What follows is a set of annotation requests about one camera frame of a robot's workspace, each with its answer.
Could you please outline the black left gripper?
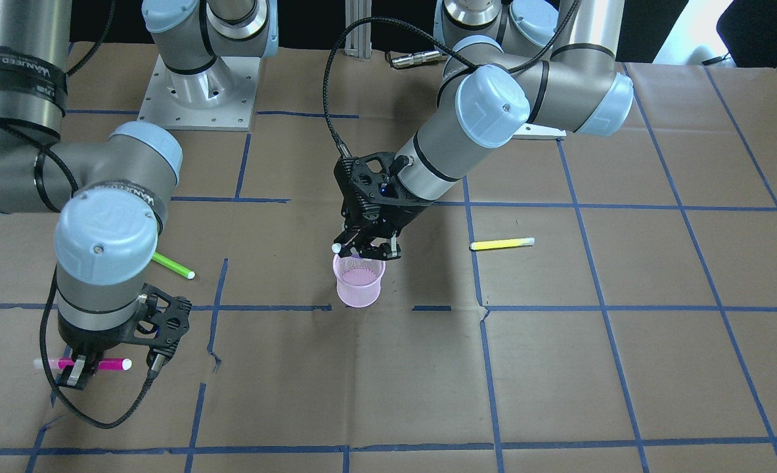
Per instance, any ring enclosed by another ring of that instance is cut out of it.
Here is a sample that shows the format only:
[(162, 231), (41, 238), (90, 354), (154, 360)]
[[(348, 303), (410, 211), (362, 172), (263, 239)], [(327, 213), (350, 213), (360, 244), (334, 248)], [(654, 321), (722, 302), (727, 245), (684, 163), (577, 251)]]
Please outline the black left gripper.
[(401, 230), (432, 204), (400, 183), (399, 172), (407, 164), (409, 156), (390, 152), (338, 158), (334, 176), (344, 198), (344, 229), (334, 243), (354, 244), (364, 259), (401, 257)]

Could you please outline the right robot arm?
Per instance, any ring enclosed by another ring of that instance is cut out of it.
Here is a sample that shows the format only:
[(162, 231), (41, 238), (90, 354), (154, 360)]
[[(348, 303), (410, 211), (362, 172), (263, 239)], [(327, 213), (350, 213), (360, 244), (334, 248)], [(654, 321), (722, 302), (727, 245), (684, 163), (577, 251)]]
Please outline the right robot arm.
[(149, 376), (175, 353), (190, 305), (144, 272), (180, 181), (172, 131), (247, 131), (263, 57), (279, 45), (275, 1), (145, 1), (159, 50), (139, 119), (105, 143), (61, 143), (70, 1), (0, 1), (0, 214), (58, 212), (58, 327), (83, 389), (119, 344), (149, 348)]

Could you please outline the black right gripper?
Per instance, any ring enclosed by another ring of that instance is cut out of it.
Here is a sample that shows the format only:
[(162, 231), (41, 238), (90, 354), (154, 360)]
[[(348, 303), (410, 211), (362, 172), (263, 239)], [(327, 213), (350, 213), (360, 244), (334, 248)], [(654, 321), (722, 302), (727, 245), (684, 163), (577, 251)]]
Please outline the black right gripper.
[[(138, 299), (115, 312), (119, 321), (107, 321), (106, 313), (81, 313), (61, 299), (58, 329), (71, 347), (73, 357), (55, 360), (55, 368), (60, 371), (56, 383), (60, 387), (84, 390), (105, 352), (119, 344), (149, 347), (146, 377), (156, 379), (163, 366), (175, 356), (182, 336), (187, 334), (190, 312), (190, 300), (169, 296), (150, 284), (144, 285)], [(84, 315), (85, 320), (71, 321), (73, 315)]]

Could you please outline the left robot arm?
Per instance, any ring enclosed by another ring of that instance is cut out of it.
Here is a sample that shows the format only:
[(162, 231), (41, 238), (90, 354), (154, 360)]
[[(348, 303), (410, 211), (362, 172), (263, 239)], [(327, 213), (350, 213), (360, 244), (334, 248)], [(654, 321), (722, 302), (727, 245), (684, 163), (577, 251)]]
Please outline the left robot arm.
[(354, 156), (337, 132), (338, 257), (401, 255), (401, 230), (520, 128), (607, 137), (625, 123), (631, 79), (615, 57), (623, 1), (440, 1), (445, 52), (436, 111), (397, 152)]

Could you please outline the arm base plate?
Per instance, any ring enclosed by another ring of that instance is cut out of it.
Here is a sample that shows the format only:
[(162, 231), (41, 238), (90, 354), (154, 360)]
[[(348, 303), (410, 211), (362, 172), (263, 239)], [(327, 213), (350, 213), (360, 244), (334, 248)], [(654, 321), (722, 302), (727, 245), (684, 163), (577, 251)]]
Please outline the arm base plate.
[(522, 140), (560, 140), (567, 137), (567, 132), (556, 127), (548, 127), (531, 123), (523, 124), (517, 132), (512, 135), (512, 139)]
[(138, 119), (170, 131), (239, 131), (252, 125), (259, 58), (226, 56), (193, 75), (170, 71), (157, 59)]

